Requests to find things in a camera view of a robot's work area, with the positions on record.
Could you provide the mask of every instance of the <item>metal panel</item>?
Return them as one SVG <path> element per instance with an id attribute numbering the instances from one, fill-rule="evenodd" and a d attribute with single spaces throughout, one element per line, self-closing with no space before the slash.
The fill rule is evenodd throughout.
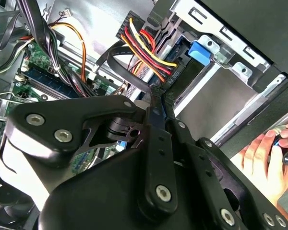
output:
<path id="1" fill-rule="evenodd" d="M 288 0 L 201 0 L 288 74 Z"/>

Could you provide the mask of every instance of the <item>yellow wire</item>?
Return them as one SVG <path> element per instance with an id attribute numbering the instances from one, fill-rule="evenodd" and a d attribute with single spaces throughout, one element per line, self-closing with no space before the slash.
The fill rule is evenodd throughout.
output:
<path id="1" fill-rule="evenodd" d="M 135 70 L 134 70 L 134 75 L 136 75 L 136 73 L 139 71 L 139 69 L 140 69 L 140 67 L 141 67 L 142 64 L 143 64 L 143 62 L 140 62 L 140 63 L 138 64 L 138 66 L 135 68 Z"/>
<path id="2" fill-rule="evenodd" d="M 132 26 L 133 25 L 133 21 L 132 21 L 132 18 L 129 19 L 129 22 Z M 154 59 L 156 60 L 157 62 L 163 64 L 163 65 L 166 65 L 166 66 L 174 66 L 176 67 L 177 64 L 176 63 L 170 63 L 170 62 L 166 62 L 166 61 L 163 61 L 161 59 L 159 59 L 157 56 L 155 56 L 144 44 L 144 42 L 141 40 L 141 37 L 140 35 L 137 33 L 137 34 L 134 34 L 136 40 L 141 44 L 142 48 Z"/>
<path id="3" fill-rule="evenodd" d="M 131 46 L 131 44 L 127 41 L 127 39 L 125 38 L 124 35 L 120 35 L 120 37 L 122 38 L 122 40 L 127 44 L 127 46 L 129 46 L 129 48 L 132 50 L 132 52 L 143 62 L 145 63 L 159 78 L 162 82 L 165 82 L 164 77 L 162 77 L 160 75 L 160 73 L 158 73 L 157 71 L 155 71 L 151 65 L 149 65 L 143 58 L 141 58 L 136 51 L 134 50 L 134 48 Z"/>

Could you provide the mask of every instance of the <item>orange wire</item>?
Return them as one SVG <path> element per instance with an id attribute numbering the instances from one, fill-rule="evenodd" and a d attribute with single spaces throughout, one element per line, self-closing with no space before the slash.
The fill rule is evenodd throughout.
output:
<path id="1" fill-rule="evenodd" d="M 124 35 L 120 35 L 120 37 L 122 38 L 122 40 L 127 44 L 127 46 L 129 46 L 129 48 L 132 50 L 132 52 L 143 62 L 145 63 L 145 65 L 147 65 L 159 78 L 162 82 L 165 82 L 164 77 L 162 77 L 160 75 L 160 73 L 158 73 L 156 70 L 153 69 L 153 67 L 147 62 L 145 61 L 142 57 L 140 57 L 137 52 L 134 50 L 134 48 L 131 46 L 131 44 L 127 41 L 126 37 Z"/>
<path id="2" fill-rule="evenodd" d="M 51 28 L 55 28 L 58 26 L 66 26 L 69 27 L 70 29 L 72 29 L 78 36 L 78 38 L 80 39 L 81 43 L 82 43 L 82 67 L 81 67 L 81 79 L 83 82 L 86 82 L 86 76 L 85 76 L 85 64 L 86 64 L 86 47 L 85 47 L 85 43 L 84 40 L 81 36 L 81 34 L 77 31 L 77 29 L 69 24 L 69 23 L 57 23 L 54 26 L 52 26 Z"/>

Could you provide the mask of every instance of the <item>black metal arm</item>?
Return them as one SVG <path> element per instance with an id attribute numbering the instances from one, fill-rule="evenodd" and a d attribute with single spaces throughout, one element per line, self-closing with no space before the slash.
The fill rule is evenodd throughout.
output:
<path id="1" fill-rule="evenodd" d="M 117 140 L 129 143 L 59 185 L 41 212 L 40 229 L 288 229 L 214 143 L 192 139 L 161 89 L 151 88 L 151 99 L 146 111 L 124 96 L 13 110 L 6 141 L 47 167 L 66 167 L 74 155 Z"/>

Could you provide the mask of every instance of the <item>red wire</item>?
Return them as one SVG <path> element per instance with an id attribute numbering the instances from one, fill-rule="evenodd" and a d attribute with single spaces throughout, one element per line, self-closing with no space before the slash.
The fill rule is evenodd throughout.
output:
<path id="1" fill-rule="evenodd" d="M 145 57 L 145 59 L 147 59 L 147 62 L 148 62 L 149 64 L 153 65 L 154 67 L 156 67 L 156 68 L 158 68 L 158 69 L 160 69 L 160 70 L 163 70 L 163 71 L 164 71 L 165 73 L 167 73 L 167 74 L 171 74 L 171 72 L 170 72 L 168 69 L 166 69 L 166 68 L 164 68 L 164 67 L 156 64 L 146 53 L 144 53 L 143 50 L 141 50 L 141 49 L 139 48 L 138 44 L 135 43 L 134 39 L 133 39 L 133 38 L 130 36 L 130 34 L 128 33 L 128 30 L 127 30 L 127 27 L 126 27 L 126 26 L 125 26 L 125 34 L 126 34 L 126 36 L 128 37 L 128 39 L 132 42 L 132 44 L 134 45 L 134 47 L 136 47 L 136 49 Z"/>
<path id="2" fill-rule="evenodd" d="M 150 42 L 152 43 L 152 46 L 153 46 L 153 50 L 152 50 L 152 53 L 153 53 L 155 51 L 155 49 L 156 49 L 155 40 L 153 39 L 153 37 L 146 30 L 141 29 L 140 32 L 143 33 L 143 34 L 146 34 L 148 36 L 148 38 L 149 38 L 149 40 L 150 40 Z"/>

